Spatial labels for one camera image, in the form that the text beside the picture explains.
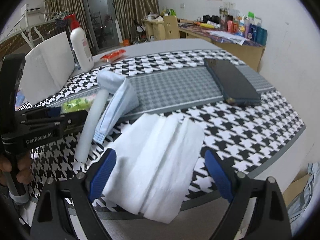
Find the black phone case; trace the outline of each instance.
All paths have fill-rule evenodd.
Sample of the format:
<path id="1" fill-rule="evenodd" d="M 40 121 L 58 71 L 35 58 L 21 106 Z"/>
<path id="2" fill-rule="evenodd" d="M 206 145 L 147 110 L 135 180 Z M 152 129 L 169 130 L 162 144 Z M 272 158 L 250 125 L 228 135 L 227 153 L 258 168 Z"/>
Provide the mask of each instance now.
<path id="1" fill-rule="evenodd" d="M 246 77 L 228 60 L 205 59 L 204 65 L 211 74 L 212 78 L 219 87 L 225 101 L 232 106 L 258 106 L 261 105 L 261 97 L 246 79 Z M 228 71 L 222 73 L 218 68 L 228 68 Z M 228 80 L 226 75 L 233 75 L 231 80 Z M 240 90 L 244 89 L 248 92 L 247 95 L 239 95 Z"/>

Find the human hand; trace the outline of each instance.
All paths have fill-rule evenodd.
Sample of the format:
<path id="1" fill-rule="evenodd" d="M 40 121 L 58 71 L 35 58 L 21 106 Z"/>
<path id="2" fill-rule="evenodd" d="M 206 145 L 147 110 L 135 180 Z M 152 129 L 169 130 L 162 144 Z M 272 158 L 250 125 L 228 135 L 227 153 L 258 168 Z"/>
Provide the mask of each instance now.
<path id="1" fill-rule="evenodd" d="M 0 155 L 0 184 L 2 186 L 7 186 L 3 171 L 10 172 L 11 169 L 10 161 L 3 155 Z M 32 180 L 30 152 L 27 152 L 18 161 L 18 169 L 20 172 L 17 174 L 17 181 L 26 185 L 29 184 Z"/>

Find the white tissue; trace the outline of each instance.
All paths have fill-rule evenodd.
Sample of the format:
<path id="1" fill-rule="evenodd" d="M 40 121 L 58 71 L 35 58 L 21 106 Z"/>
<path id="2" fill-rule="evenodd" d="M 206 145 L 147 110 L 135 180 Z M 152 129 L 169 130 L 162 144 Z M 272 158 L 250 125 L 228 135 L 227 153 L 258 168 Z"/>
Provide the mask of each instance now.
<path id="1" fill-rule="evenodd" d="M 141 213 L 145 218 L 169 224 L 179 214 L 203 140 L 202 128 L 185 118 L 167 148 L 143 203 Z"/>
<path id="2" fill-rule="evenodd" d="M 103 190 L 128 212 L 170 223 L 179 213 L 204 139 L 202 128 L 174 116 L 144 114 L 109 145 L 116 165 Z"/>
<path id="3" fill-rule="evenodd" d="M 32 49 L 26 55 L 26 64 L 20 88 L 30 104 L 58 93 L 74 70 L 74 58 L 65 32 L 59 33 Z"/>

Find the curtain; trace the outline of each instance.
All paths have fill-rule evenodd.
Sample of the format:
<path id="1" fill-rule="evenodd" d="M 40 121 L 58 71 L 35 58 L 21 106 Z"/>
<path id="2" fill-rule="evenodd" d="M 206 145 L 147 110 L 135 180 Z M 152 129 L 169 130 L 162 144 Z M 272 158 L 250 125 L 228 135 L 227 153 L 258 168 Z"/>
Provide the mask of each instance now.
<path id="1" fill-rule="evenodd" d="M 159 13 L 158 0 L 115 0 L 115 8 L 123 39 L 130 39 L 133 20 L 141 23 L 150 11 Z"/>
<path id="2" fill-rule="evenodd" d="M 85 18 L 82 0 L 45 0 L 44 2 L 46 12 L 59 12 L 68 10 L 70 14 L 76 14 L 76 18 L 80 23 L 81 28 L 85 31 L 85 33 L 90 34 Z M 88 42 L 90 47 L 92 47 L 92 41 L 89 39 Z"/>

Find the white bottle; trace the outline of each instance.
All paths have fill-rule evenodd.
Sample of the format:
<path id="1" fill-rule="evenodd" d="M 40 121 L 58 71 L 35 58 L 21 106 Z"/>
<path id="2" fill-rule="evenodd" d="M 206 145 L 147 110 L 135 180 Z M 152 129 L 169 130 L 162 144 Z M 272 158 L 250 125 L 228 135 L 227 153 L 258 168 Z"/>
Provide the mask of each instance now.
<path id="1" fill-rule="evenodd" d="M 87 41 L 87 37 L 85 36 L 85 32 L 80 27 L 79 22 L 76 20 L 75 14 L 70 14 L 65 17 L 65 19 L 68 18 L 71 18 L 72 20 L 70 24 L 70 40 L 77 56 L 79 65 L 83 71 L 90 71 L 94 66 L 94 61 Z"/>

